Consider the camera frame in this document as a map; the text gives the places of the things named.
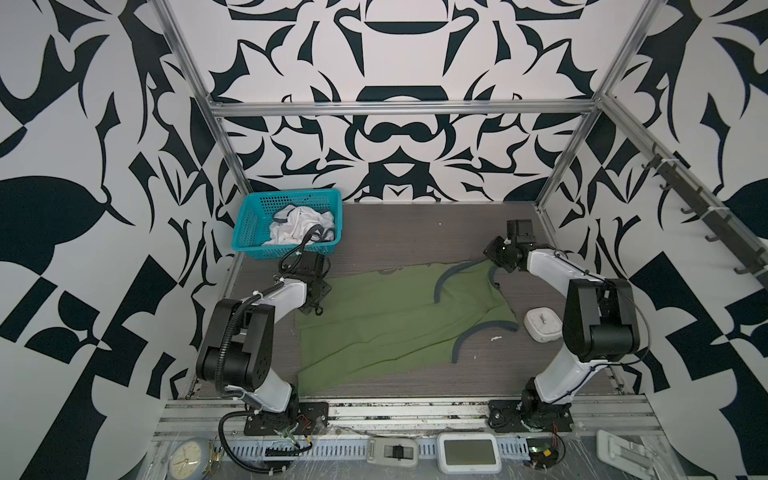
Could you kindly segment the teal plastic basket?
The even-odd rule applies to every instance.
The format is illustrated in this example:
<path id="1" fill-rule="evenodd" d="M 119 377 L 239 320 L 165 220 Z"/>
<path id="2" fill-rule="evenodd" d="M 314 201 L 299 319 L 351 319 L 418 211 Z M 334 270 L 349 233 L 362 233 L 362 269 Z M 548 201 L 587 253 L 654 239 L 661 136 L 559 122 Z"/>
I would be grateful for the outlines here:
<path id="1" fill-rule="evenodd" d="M 323 255 L 333 253 L 341 239 L 343 229 L 343 201 L 336 189 L 287 190 L 248 194 L 240 208 L 235 224 L 232 248 L 256 260 L 277 259 L 285 255 L 293 244 L 270 244 L 271 225 L 278 213 L 287 207 L 308 207 L 319 214 L 333 216 L 334 238 L 319 244 L 310 244 L 308 251 Z"/>

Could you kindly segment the white grey tank top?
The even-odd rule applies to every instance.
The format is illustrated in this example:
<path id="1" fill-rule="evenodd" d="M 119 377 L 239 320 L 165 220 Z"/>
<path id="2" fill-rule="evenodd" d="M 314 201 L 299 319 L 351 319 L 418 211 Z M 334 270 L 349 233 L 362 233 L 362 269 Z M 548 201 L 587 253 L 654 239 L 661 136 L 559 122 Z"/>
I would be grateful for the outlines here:
<path id="1" fill-rule="evenodd" d="M 299 245 L 333 242 L 338 237 L 335 217 L 330 211 L 319 212 L 307 206 L 289 204 L 272 217 L 269 238 L 264 246 Z"/>

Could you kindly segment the small green circuit board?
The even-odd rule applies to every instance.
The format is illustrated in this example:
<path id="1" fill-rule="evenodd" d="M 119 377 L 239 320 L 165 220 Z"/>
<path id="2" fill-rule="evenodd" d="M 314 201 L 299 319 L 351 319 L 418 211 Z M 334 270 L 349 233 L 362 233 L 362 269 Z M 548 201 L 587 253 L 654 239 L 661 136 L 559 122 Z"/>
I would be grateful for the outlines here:
<path id="1" fill-rule="evenodd" d="M 551 438 L 529 438 L 526 440 L 529 461 L 526 465 L 534 470 L 546 471 L 558 465 L 563 459 L 560 443 Z"/>

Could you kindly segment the white digital display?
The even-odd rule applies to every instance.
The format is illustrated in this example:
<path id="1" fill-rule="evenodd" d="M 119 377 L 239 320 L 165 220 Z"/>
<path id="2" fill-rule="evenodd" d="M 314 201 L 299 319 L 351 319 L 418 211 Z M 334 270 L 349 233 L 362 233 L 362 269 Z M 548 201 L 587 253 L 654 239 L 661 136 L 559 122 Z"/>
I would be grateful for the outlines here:
<path id="1" fill-rule="evenodd" d="M 436 442 L 438 468 L 444 474 L 498 474 L 502 470 L 498 443 L 490 433 L 441 433 Z"/>

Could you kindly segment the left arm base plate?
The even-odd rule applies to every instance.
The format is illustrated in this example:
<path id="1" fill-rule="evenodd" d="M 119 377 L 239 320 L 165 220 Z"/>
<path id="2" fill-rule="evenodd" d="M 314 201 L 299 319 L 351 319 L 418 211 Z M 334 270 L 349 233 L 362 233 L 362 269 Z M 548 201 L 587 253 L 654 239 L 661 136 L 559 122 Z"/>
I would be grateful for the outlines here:
<path id="1" fill-rule="evenodd" d="M 327 402 L 305 402 L 289 404 L 281 413 L 250 412 L 246 419 L 246 436 L 277 435 L 279 432 L 293 435 L 311 435 L 327 426 L 329 404 Z"/>

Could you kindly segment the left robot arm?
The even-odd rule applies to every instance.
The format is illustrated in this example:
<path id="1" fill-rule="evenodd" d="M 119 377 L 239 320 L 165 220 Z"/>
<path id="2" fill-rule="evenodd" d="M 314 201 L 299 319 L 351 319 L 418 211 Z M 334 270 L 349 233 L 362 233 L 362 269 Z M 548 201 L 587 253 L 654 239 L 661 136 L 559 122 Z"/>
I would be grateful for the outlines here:
<path id="1" fill-rule="evenodd" d="M 329 270 L 326 256 L 296 251 L 280 260 L 269 287 L 219 301 L 198 351 L 197 378 L 258 413 L 296 416 L 295 388 L 272 369 L 275 326 L 294 311 L 323 312 Z"/>

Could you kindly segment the green tank top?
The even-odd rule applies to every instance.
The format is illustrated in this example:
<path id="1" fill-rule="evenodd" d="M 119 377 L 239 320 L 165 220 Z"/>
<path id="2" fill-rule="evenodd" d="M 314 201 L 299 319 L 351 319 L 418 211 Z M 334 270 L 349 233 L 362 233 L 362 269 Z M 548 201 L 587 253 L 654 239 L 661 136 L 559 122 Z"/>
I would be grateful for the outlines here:
<path id="1" fill-rule="evenodd" d="M 457 363 L 475 333 L 517 331 L 496 271 L 489 260 L 470 260 L 331 279 L 320 309 L 295 317 L 299 394 Z"/>

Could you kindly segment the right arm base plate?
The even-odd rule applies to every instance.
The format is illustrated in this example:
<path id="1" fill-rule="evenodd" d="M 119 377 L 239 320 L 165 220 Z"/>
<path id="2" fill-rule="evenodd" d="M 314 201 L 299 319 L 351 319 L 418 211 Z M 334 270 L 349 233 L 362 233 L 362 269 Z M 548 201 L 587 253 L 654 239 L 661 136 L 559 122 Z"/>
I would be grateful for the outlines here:
<path id="1" fill-rule="evenodd" d="M 488 407 L 487 425 L 496 433 L 572 431 L 570 404 L 491 400 Z"/>

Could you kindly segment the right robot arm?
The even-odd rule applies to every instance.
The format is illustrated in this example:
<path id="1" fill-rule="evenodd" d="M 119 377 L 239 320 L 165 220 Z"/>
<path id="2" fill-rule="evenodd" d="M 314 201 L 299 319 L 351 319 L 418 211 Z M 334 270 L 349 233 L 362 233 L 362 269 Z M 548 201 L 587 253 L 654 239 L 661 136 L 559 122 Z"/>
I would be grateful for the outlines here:
<path id="1" fill-rule="evenodd" d="M 563 346 L 521 396 L 519 411 L 525 423 L 564 416 L 598 371 L 619 365 L 639 350 L 638 310 L 629 282 L 590 273 L 564 253 L 538 243 L 530 220 L 509 220 L 506 235 L 492 240 L 484 254 L 508 272 L 539 277 L 566 300 Z"/>

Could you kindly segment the grey wall hook rack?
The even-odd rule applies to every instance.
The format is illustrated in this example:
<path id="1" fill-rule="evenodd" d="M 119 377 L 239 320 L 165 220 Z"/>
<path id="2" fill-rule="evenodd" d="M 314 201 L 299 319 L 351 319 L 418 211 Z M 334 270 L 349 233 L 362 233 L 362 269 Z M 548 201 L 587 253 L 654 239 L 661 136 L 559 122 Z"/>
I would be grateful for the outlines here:
<path id="1" fill-rule="evenodd" d="M 735 274 L 750 275 L 767 290 L 766 244 L 680 159 L 663 152 L 656 142 L 650 152 L 651 159 L 644 169 L 661 177 L 661 190 L 674 192 L 684 204 L 681 213 L 703 222 L 711 232 L 705 239 L 723 244 L 738 260 L 740 267 L 734 269 Z"/>

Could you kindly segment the analog clock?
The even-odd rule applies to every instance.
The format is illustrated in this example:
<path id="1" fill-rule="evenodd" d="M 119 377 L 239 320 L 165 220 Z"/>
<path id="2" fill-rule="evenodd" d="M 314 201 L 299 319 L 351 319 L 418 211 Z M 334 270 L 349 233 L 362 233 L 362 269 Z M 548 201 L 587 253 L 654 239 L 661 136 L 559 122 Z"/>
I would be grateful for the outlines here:
<path id="1" fill-rule="evenodd" d="M 206 479 L 213 464 L 213 447 L 209 440 L 193 438 L 181 443 L 171 454 L 167 479 Z"/>

